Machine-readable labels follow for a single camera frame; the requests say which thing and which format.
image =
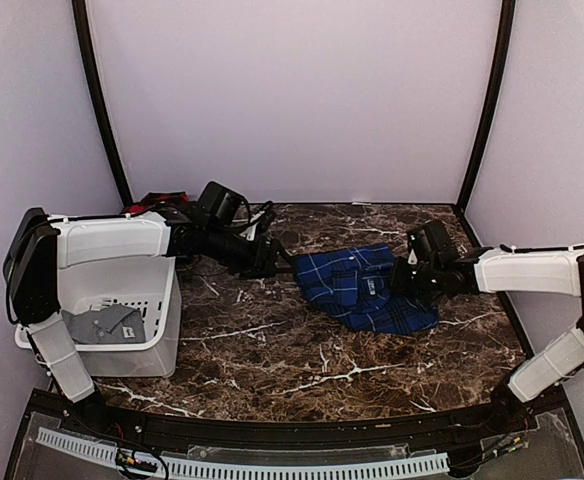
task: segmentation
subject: gray folded clothing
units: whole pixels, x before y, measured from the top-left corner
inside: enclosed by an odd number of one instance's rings
[[[145,342],[143,317],[135,308],[114,304],[78,315],[61,310],[61,316],[75,343],[95,345]]]

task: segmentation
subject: white laundry basket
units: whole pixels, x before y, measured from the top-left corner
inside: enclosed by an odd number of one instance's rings
[[[61,308],[73,314],[120,303],[141,312],[144,343],[76,345],[96,377],[170,376],[176,366],[181,323],[181,292],[174,259],[126,257],[83,263],[58,271]],[[23,328],[16,344],[30,348]]]

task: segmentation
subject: plaid shirt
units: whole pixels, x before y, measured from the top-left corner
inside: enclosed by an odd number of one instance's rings
[[[354,331],[406,335],[439,322],[436,307],[390,291],[394,255],[386,244],[297,255],[294,263],[303,297]]]

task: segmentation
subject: brown marble tabletop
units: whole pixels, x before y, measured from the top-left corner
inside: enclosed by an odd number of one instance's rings
[[[387,243],[448,206],[278,205],[270,231],[293,254]],[[291,275],[240,280],[210,260],[177,269],[181,338],[170,378],[99,378],[111,405],[219,420],[312,422],[437,412],[489,401],[524,359],[493,295],[440,303],[440,324],[409,336],[351,332],[303,300]]]

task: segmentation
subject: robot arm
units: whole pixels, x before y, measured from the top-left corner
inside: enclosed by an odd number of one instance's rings
[[[408,251],[407,259],[397,260],[391,285],[425,301],[440,293],[500,291],[581,297],[581,318],[494,390],[492,402],[501,412],[524,409],[547,388],[584,368],[584,244],[547,249],[501,246],[461,256],[443,224],[435,221],[408,232]]]
[[[35,208],[25,214],[4,262],[6,307],[70,400],[78,402],[95,388],[60,315],[57,271],[121,257],[204,255],[230,274],[273,276],[280,271],[278,257],[289,258],[278,240],[264,235],[274,220],[272,204],[233,225],[243,203],[241,195],[211,182],[183,210],[164,205],[142,214],[73,218]]]

